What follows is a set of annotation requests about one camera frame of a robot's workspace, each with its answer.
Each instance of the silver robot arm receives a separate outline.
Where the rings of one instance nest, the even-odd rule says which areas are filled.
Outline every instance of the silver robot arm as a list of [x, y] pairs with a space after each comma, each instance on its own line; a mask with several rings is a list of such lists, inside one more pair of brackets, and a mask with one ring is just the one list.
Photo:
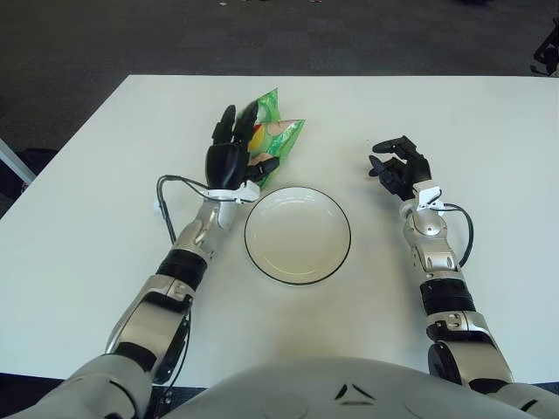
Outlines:
[[[106, 353], [12, 418], [144, 417], [152, 383], [166, 382], [175, 369], [190, 332], [188, 315], [196, 289], [227, 236], [238, 205], [255, 201], [259, 187], [254, 182], [279, 165], [272, 158], [248, 166], [247, 146], [257, 112], [258, 105], [252, 103], [235, 121], [235, 107], [225, 110], [206, 155], [204, 202], [114, 327]], [[167, 212], [164, 203], [162, 212]]]
[[431, 180], [427, 160], [405, 136], [377, 144], [373, 151], [394, 153], [407, 161], [404, 164], [393, 157], [381, 162], [370, 156], [373, 169], [369, 174], [378, 176], [388, 191], [404, 200], [400, 209], [405, 220], [404, 236], [411, 248], [427, 314], [427, 335], [434, 342], [428, 353], [430, 374], [532, 416], [559, 417], [559, 397], [536, 386], [513, 382], [485, 318], [476, 311], [461, 270], [465, 260], [458, 261], [446, 239], [447, 226], [441, 215], [449, 209], [439, 199], [442, 192]]

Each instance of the plastic packaging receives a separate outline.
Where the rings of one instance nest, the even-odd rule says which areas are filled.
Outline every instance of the plastic packaging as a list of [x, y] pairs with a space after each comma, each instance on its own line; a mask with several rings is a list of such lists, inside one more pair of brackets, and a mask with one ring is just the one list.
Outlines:
[[[286, 159], [299, 137], [304, 120], [279, 120], [254, 126], [254, 135], [248, 143], [251, 153], [249, 165], [260, 163], [271, 157], [279, 157], [279, 166]], [[264, 188], [279, 168], [259, 183]]]
[[278, 88], [268, 92], [257, 99], [259, 103], [259, 113], [256, 117], [256, 123], [274, 122], [280, 120], [280, 108], [278, 106]]

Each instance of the wire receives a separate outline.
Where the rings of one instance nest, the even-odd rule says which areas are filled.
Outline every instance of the wire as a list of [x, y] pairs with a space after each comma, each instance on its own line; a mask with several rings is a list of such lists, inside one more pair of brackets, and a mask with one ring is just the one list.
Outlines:
[[450, 209], [436, 209], [436, 208], [431, 208], [431, 209], [433, 211], [446, 211], [446, 212], [460, 211], [462, 214], [464, 214], [464, 217], [466, 218], [466, 222], [468, 223], [468, 244], [466, 246], [466, 250], [464, 251], [464, 256], [462, 256], [462, 258], [459, 261], [460, 267], [464, 267], [464, 265], [468, 261], [468, 258], [470, 257], [470, 253], [472, 252], [472, 247], [473, 247], [473, 221], [470, 215], [467, 213], [467, 211], [462, 207], [454, 203], [445, 203], [445, 206], [450, 207]]
[[161, 409], [161, 406], [163, 405], [162, 402], [164, 401], [164, 398], [169, 394], [169, 391], [175, 386], [176, 379], [178, 378], [178, 376], [181, 374], [181, 371], [183, 370], [184, 361], [186, 360], [186, 353], [189, 350], [190, 331], [191, 330], [192, 330], [192, 310], [189, 310], [188, 330], [187, 330], [188, 334], [186, 336], [186, 343], [184, 344], [183, 357], [181, 359], [181, 363], [178, 366], [175, 377], [173, 378], [171, 383], [162, 391], [162, 393], [157, 398], [157, 404], [156, 404], [155, 413], [154, 413], [155, 418], [159, 417], [159, 411]]
[[210, 200], [210, 201], [217, 201], [219, 203], [231, 203], [234, 202], [234, 199], [219, 199], [213, 198], [210, 196], [204, 195], [199, 189], [195, 188], [194, 185], [208, 190], [209, 188], [204, 185], [203, 183], [193, 181], [187, 177], [177, 176], [177, 175], [163, 175], [159, 179], [157, 179], [157, 186], [156, 186], [156, 193], [157, 193], [157, 202], [159, 202], [159, 208], [161, 208], [161, 212], [163, 215], [163, 220], [165, 220], [165, 224], [167, 224], [167, 230], [169, 231], [169, 237], [171, 239], [171, 243], [174, 244], [176, 241], [176, 233], [175, 229], [173, 228], [173, 223], [171, 222], [171, 217], [169, 214], [169, 209], [167, 208], [167, 203], [163, 198], [163, 184], [167, 181], [180, 181], [185, 183], [189, 188], [194, 190], [197, 194], [199, 194], [202, 198]]

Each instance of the black object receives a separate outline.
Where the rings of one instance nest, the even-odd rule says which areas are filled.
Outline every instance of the black object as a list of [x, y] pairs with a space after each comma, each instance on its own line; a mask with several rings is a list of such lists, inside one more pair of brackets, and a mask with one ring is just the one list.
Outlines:
[[431, 279], [419, 287], [427, 315], [442, 312], [475, 312], [472, 295], [461, 279]]
[[473, 247], [473, 221], [472, 218], [470, 217], [470, 215], [467, 213], [467, 211], [465, 209], [463, 209], [462, 207], [460, 207], [459, 205], [456, 205], [455, 203], [446, 203], [445, 204], [444, 209], [432, 209], [433, 211], [460, 211], [464, 217], [466, 218], [466, 222], [468, 224], [468, 244], [466, 246], [466, 249], [464, 250], [464, 255], [462, 256], [462, 258], [459, 261], [459, 265], [460, 267], [464, 267], [464, 265], [466, 264], [466, 262], [468, 261], [468, 258], [470, 257], [470, 253], [472, 252], [472, 247]]
[[536, 403], [538, 403], [538, 401], [536, 399], [534, 400], [530, 400], [528, 403], [526, 403], [524, 406], [521, 407], [521, 410], [523, 412], [528, 412], [528, 410], [534, 406]]
[[138, 364], [144, 371], [150, 371], [155, 364], [155, 355], [149, 349], [132, 342], [121, 342], [114, 351]]
[[273, 157], [268, 160], [261, 161], [253, 166], [247, 166], [245, 171], [245, 180], [260, 182], [268, 174], [272, 173], [280, 165], [280, 159]]
[[456, 384], [462, 383], [456, 361], [444, 342], [431, 345], [427, 360], [429, 362], [429, 374]]
[[540, 72], [535, 65], [531, 65], [530, 69], [536, 74], [550, 76], [557, 70], [559, 65], [559, 19], [553, 19], [554, 29], [543, 40], [542, 44], [534, 52], [534, 59], [538, 63], [545, 65], [546, 72]]
[[[35, 175], [41, 173], [56, 155], [56, 150], [48, 148], [27, 148], [16, 155]], [[18, 199], [25, 188], [24, 182], [0, 161], [0, 192], [11, 199]]]
[[[186, 355], [186, 351], [188, 351], [188, 344], [190, 343], [190, 319], [183, 319], [183, 322], [176, 330], [175, 336], [173, 336], [173, 340], [169, 345], [169, 349], [165, 353], [161, 364], [157, 368], [154, 374], [154, 383], [155, 384], [163, 384], [167, 382], [173, 371], [175, 370], [175, 366], [178, 363], [179, 357], [181, 356], [181, 352], [184, 350], [184, 355]], [[179, 366], [179, 371], [177, 372], [180, 374], [180, 370], [183, 369], [183, 363]], [[171, 388], [175, 384], [175, 380], [169, 385]]]
[[384, 141], [373, 147], [373, 153], [394, 153], [406, 163], [392, 157], [382, 162], [376, 156], [370, 155], [369, 160], [373, 168], [369, 176], [378, 176], [381, 184], [391, 193], [402, 198], [403, 201], [413, 198], [413, 184], [431, 179], [429, 162], [416, 151], [416, 145], [403, 135], [395, 140]]
[[171, 250], [157, 269], [160, 275], [167, 275], [184, 282], [194, 291], [200, 285], [208, 265], [205, 260], [191, 251]]
[[186, 360], [186, 354], [189, 351], [189, 345], [190, 345], [190, 330], [192, 330], [192, 312], [189, 312], [189, 317], [188, 317], [187, 321], [188, 321], [188, 334], [187, 334], [187, 337], [186, 337], [186, 343], [184, 344], [183, 357], [182, 357], [181, 363], [178, 366], [178, 369], [176, 371], [175, 378], [173, 378], [171, 383], [160, 393], [159, 397], [156, 399], [157, 403], [156, 403], [155, 412], [154, 412], [154, 417], [155, 418], [161, 417], [161, 415], [159, 414], [161, 408], [163, 408], [165, 404], [168, 404], [168, 401], [169, 402], [171, 401], [171, 396], [173, 394], [173, 391], [172, 391], [173, 386], [175, 386], [176, 379], [180, 375], [181, 371], [183, 371], [184, 361]]
[[254, 134], [258, 112], [259, 104], [254, 101], [235, 123], [235, 106], [229, 105], [225, 109], [211, 136], [213, 145], [206, 155], [206, 180], [209, 189], [235, 190], [243, 181], [261, 181], [279, 166], [280, 160], [277, 157], [248, 166], [248, 143]]
[[470, 388], [483, 395], [488, 395], [490, 393], [497, 393], [503, 387], [505, 387], [508, 382], [503, 380], [497, 380], [496, 378], [476, 378], [469, 382]]
[[160, 306], [165, 310], [175, 313], [187, 313], [192, 307], [192, 299], [186, 298], [182, 301], [177, 301], [170, 296], [161, 294], [159, 292], [148, 292], [143, 301], [153, 304], [154, 306]]

